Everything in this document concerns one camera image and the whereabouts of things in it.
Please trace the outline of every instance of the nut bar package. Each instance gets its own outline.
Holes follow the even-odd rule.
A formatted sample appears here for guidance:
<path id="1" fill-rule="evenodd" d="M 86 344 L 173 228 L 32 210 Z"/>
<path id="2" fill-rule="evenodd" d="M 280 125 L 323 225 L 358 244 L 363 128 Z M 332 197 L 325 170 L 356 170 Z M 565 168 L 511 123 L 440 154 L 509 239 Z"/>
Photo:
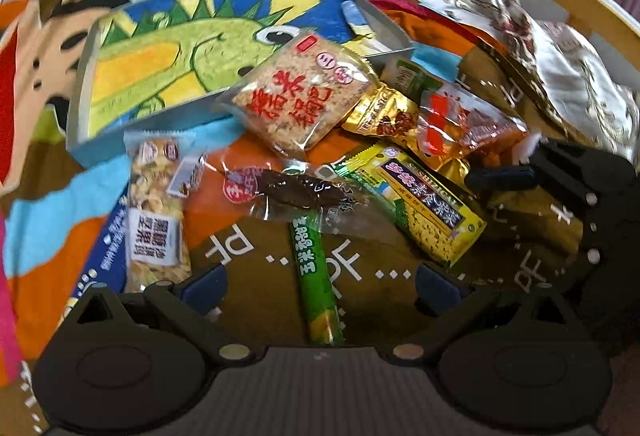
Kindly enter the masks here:
<path id="1" fill-rule="evenodd" d="M 466 161 L 450 157 L 429 156 L 418 147 L 418 104 L 404 94 L 382 84 L 376 93 L 365 94 L 342 128 L 364 136 L 377 136 L 410 150 L 430 169 L 468 191 Z"/>
<path id="2" fill-rule="evenodd" d="M 478 239 L 486 222 L 446 188 L 444 178 L 398 147 L 379 142 L 335 168 L 377 196 L 418 246 L 451 268 Z"/>
<path id="3" fill-rule="evenodd" d="M 204 167 L 198 189 L 186 201 L 190 212 L 281 223 L 308 215 L 322 233 L 391 239 L 392 225 L 378 201 L 361 185 L 333 172 L 327 180 L 322 167 L 289 159 L 258 162 L 231 149 L 209 154 Z"/>
<path id="4" fill-rule="evenodd" d="M 127 292 L 143 291 L 159 280 L 177 283 L 191 275 L 189 256 L 182 243 L 182 207 L 187 187 L 181 176 L 185 171 L 181 161 L 192 142 L 193 138 L 180 133 L 125 133 L 132 160 Z M 187 164 L 193 164 L 193 159 L 188 158 Z"/>
<path id="5" fill-rule="evenodd" d="M 340 346 L 343 343 L 340 317 L 331 288 L 329 270 L 320 233 L 311 216 L 294 219 L 290 225 L 293 253 L 300 272 L 300 296 L 313 344 Z"/>
<path id="6" fill-rule="evenodd" d="M 422 93 L 418 117 L 418 145 L 432 156 L 466 158 L 481 155 L 485 166 L 503 164 L 501 155 L 526 136 L 522 120 L 507 116 L 457 83 L 434 93 Z"/>
<path id="7" fill-rule="evenodd" d="M 304 160 L 375 84 L 356 54 L 308 33 L 233 85 L 216 108 L 238 116 L 278 154 Z"/>

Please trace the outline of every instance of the blue snack package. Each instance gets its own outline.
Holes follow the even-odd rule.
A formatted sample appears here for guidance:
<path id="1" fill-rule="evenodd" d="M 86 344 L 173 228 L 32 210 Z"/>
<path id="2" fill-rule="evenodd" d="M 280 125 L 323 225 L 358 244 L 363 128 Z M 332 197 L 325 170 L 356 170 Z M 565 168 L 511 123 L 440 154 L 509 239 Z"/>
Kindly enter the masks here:
<path id="1" fill-rule="evenodd" d="M 122 293 L 127 281 L 127 254 L 125 237 L 127 232 L 127 184 L 107 220 L 100 229 L 94 246 L 86 258 L 78 282 L 66 301 L 62 322 L 76 305 L 82 294 L 97 282 L 106 284 L 115 293 Z"/>

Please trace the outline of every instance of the red logo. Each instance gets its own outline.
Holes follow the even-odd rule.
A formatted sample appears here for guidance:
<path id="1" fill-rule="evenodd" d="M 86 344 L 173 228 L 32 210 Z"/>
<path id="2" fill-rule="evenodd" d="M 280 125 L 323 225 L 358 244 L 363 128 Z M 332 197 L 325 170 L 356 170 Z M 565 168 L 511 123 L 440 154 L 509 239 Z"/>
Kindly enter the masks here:
<path id="1" fill-rule="evenodd" d="M 322 69 L 334 69 L 335 63 L 335 56 L 331 53 L 327 53 L 326 51 L 316 56 L 316 64 L 322 67 Z"/>
<path id="2" fill-rule="evenodd" d="M 318 39 L 315 37 L 315 35 L 309 35 L 296 46 L 296 49 L 300 51 L 300 53 L 304 53 L 305 51 L 308 51 L 309 49 L 314 47 L 317 43 Z"/>
<path id="3" fill-rule="evenodd" d="M 226 199 L 239 205 L 254 199 L 258 194 L 258 176 L 262 169 L 248 168 L 227 171 L 222 191 Z"/>
<path id="4" fill-rule="evenodd" d="M 353 77 L 349 73 L 349 69 L 344 66 L 336 67 L 334 71 L 335 80 L 342 85 L 353 82 Z"/>

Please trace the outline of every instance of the gold foil wrapper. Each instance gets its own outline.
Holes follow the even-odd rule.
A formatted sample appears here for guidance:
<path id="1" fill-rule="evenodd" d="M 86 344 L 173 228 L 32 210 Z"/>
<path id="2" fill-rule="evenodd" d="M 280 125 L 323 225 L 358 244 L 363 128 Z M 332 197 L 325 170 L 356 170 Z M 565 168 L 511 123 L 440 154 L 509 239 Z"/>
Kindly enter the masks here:
<path id="1" fill-rule="evenodd" d="M 465 186 L 469 165 L 465 160 L 428 156 L 418 147 L 418 104 L 384 83 L 376 93 L 363 96 L 342 128 L 363 136 L 387 138 L 411 151 L 424 165 L 471 194 Z"/>

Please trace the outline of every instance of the white screw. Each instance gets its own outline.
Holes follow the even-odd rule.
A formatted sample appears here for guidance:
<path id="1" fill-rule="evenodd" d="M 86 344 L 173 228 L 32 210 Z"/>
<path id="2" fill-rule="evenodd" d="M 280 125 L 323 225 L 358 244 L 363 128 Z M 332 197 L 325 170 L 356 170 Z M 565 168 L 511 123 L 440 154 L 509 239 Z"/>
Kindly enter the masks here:
<path id="1" fill-rule="evenodd" d="M 589 260 L 589 262 L 591 264 L 597 264 L 600 262 L 600 252 L 597 251 L 595 248 L 591 248 L 588 252 L 587 252 L 587 259 Z"/>

